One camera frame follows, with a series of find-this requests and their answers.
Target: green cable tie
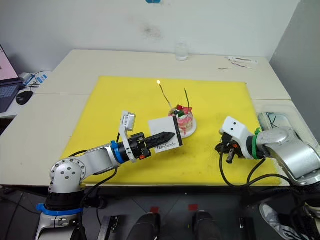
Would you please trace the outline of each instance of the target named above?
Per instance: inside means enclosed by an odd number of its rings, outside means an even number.
[[[254,132],[254,136],[252,138],[252,156],[254,159],[259,159],[257,157],[257,137],[258,134],[260,133],[260,128],[258,127],[255,132]]]

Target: paper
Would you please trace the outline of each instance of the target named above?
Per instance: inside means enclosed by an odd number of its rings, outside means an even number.
[[[176,116],[167,116],[149,120],[148,124],[151,135],[160,134],[162,132],[175,133],[174,137],[167,143],[155,147],[155,153],[161,153],[183,145]]]

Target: cable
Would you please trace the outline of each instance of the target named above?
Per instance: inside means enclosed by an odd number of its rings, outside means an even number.
[[[31,210],[29,210],[28,208],[26,208],[25,206],[22,206],[21,204],[18,204],[17,202],[12,201],[12,200],[10,200],[10,199],[8,199],[8,198],[5,198],[5,197],[3,197],[3,196],[0,196],[0,198],[1,198],[1,199],[3,199],[3,200],[5,200],[5,201],[8,201],[8,202],[10,202],[10,203],[12,203],[12,204],[16,204],[16,205],[18,205],[20,208],[22,208],[22,209],[24,209],[24,210],[28,211],[28,212],[29,212],[29,213],[31,213],[31,214],[40,215],[40,213],[35,212],[35,211],[31,211]]]
[[[230,187],[233,187],[233,188],[246,188],[246,187],[249,187],[250,185],[262,180],[262,179],[266,179],[266,178],[271,178],[271,177],[275,177],[275,178],[281,178],[281,179],[284,179],[286,180],[289,184],[291,183],[290,182],[290,179],[285,177],[285,176],[282,176],[280,174],[266,174],[266,175],[263,175],[263,176],[259,176],[257,178],[255,178],[254,180],[246,183],[246,184],[243,184],[243,185],[233,185],[232,183],[230,183],[226,176],[225,176],[225,173],[224,173],[224,169],[223,169],[223,156],[224,156],[224,146],[222,145],[221,146],[221,149],[220,149],[220,158],[219,158],[219,169],[220,169],[220,173],[221,173],[221,176],[224,180],[224,182],[230,186]]]
[[[11,228],[11,225],[12,225],[12,222],[13,222],[13,220],[14,220],[14,218],[15,218],[16,212],[17,212],[17,210],[18,210],[18,207],[19,207],[19,205],[20,205],[20,202],[21,202],[24,194],[25,194],[24,192],[21,194],[21,196],[20,196],[20,198],[19,198],[19,201],[17,202],[17,204],[16,204],[16,206],[15,206],[15,209],[14,209],[14,211],[13,211],[12,217],[11,217],[10,222],[9,222],[9,226],[8,226],[6,232],[5,232],[4,240],[7,240],[7,239],[8,239],[8,234],[9,234],[9,231],[10,231],[10,228]]]
[[[80,202],[80,204],[79,204],[80,208],[83,208],[83,206],[85,205],[84,203],[85,203],[86,198],[87,198],[97,187],[99,187],[100,185],[102,185],[102,184],[104,184],[105,182],[107,182],[107,181],[109,181],[110,179],[112,179],[112,178],[117,174],[117,172],[118,172],[118,168],[116,168],[116,169],[114,170],[114,173],[113,173],[111,176],[107,177],[106,179],[104,179],[104,180],[102,180],[101,182],[99,182],[99,183],[97,183],[96,185],[94,185],[94,186],[84,195],[84,197],[82,198],[82,200],[81,200],[81,202]],[[79,212],[77,215],[78,215],[79,230],[80,230],[80,233],[81,233],[82,240],[87,240],[86,233],[85,233],[85,231],[84,231],[84,224],[83,224],[83,222],[82,222],[82,213]]]
[[[30,81],[31,81],[32,79],[35,79],[35,82],[38,82],[38,80],[36,79],[36,76],[37,76],[37,74],[39,74],[39,73],[43,73],[43,71],[38,71],[38,72],[36,72],[35,74],[31,74],[32,78],[30,79]]]
[[[96,209],[96,218],[98,219],[98,222],[101,226],[101,221],[100,221],[100,217],[99,217],[99,208]]]
[[[70,155],[69,158],[74,157],[74,156],[77,156],[78,154],[83,154],[83,153],[85,153],[86,151],[88,151],[88,150],[77,151],[76,153]]]
[[[254,166],[254,168],[251,170],[251,172],[248,175],[248,178],[246,179],[246,183],[250,182],[250,179],[252,177],[252,175],[254,174],[254,172],[266,161],[265,158],[263,158],[257,165]]]
[[[269,119],[269,121],[270,121],[271,127],[279,128],[278,126],[276,126],[276,125],[274,124],[275,121],[276,121],[277,116],[275,116],[274,119],[273,119],[273,121],[271,121],[270,113],[267,112],[266,115],[268,116],[268,119]]]
[[[34,82],[31,86],[30,86],[30,90],[29,91],[31,91],[31,87],[33,86],[33,85],[35,85],[36,84],[36,82]]]
[[[30,90],[31,90],[31,89],[36,89],[36,88],[39,88],[39,87],[40,87],[40,86],[38,86],[38,85],[34,85],[34,86],[31,85],[31,86],[26,86],[26,87],[24,87],[23,89],[30,88]]]

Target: white wall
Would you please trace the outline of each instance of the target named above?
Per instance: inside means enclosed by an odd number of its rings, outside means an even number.
[[[52,70],[72,49],[271,59],[299,0],[0,0],[0,43],[20,70]]]

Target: candle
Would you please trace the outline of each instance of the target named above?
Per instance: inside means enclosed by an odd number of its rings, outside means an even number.
[[[165,92],[164,92],[164,90],[163,90],[163,88],[162,88],[162,86],[161,86],[161,84],[160,84],[160,80],[158,80],[158,81],[156,81],[156,82],[157,82],[158,85],[160,86],[161,91],[162,91],[162,94],[163,94],[165,100],[168,102],[170,109],[172,109],[171,103],[169,102],[168,98],[166,97]]]
[[[187,90],[184,89],[184,92],[185,92],[185,96],[186,96],[186,101],[188,102],[188,114],[189,114],[189,112],[190,112],[190,104],[189,104],[189,99],[188,99]]]

